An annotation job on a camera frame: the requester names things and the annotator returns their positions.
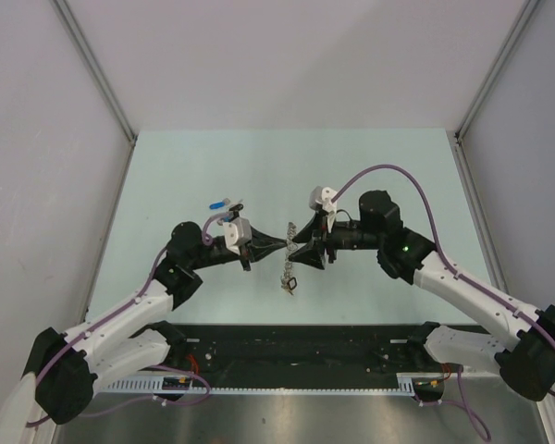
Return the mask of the metal disc with keyrings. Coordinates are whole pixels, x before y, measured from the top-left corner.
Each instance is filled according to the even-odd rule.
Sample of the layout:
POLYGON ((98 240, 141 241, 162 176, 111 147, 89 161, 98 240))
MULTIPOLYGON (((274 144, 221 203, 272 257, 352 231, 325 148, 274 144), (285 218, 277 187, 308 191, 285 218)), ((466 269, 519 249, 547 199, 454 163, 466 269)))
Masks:
POLYGON ((294 276, 294 263, 290 260, 290 255, 298 249, 297 244, 293 241, 297 234, 297 226, 293 222, 289 222, 286 233, 286 251, 283 271, 280 277, 280 287, 289 295, 293 295, 298 286, 297 278, 294 276))

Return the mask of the yellow tag key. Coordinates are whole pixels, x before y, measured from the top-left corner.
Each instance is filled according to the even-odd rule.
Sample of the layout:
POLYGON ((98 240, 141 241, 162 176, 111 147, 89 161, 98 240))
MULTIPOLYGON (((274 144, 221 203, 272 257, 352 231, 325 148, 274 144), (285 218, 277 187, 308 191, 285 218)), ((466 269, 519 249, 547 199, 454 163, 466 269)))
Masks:
POLYGON ((288 294, 293 295, 297 287, 298 287, 298 281, 296 277, 281 279, 281 288, 284 291, 286 291, 288 294))

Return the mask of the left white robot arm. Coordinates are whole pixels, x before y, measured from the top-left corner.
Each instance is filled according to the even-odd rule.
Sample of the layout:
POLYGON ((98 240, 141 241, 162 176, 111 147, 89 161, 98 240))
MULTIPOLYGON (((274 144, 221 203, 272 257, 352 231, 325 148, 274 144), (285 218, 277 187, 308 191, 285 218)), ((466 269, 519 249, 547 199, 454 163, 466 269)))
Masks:
POLYGON ((91 321, 64 332, 49 327, 34 340, 24 371, 36 377, 35 400, 47 419, 71 421, 99 389, 143 368, 180 367, 184 338, 164 318, 200 288, 197 270, 238 262, 248 271, 286 245, 243 217, 214 238, 191 221, 175 226, 138 290, 91 321))

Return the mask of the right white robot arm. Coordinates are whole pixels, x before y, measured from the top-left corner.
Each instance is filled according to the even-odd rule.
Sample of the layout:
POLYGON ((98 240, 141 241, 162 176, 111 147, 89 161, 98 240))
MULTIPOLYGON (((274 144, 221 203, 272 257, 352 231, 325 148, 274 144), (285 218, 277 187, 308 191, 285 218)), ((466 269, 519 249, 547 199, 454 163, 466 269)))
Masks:
POLYGON ((462 364, 498 375, 517 394, 542 401, 555 384, 555 305, 541 310, 462 271, 427 237, 406 228, 386 191, 359 199, 359 219, 338 222, 334 190, 317 188, 314 217, 293 241, 297 264, 323 270, 343 250, 376 252, 393 279, 428 291, 473 319, 485 331, 461 332, 435 322, 420 326, 408 348, 410 364, 462 364))

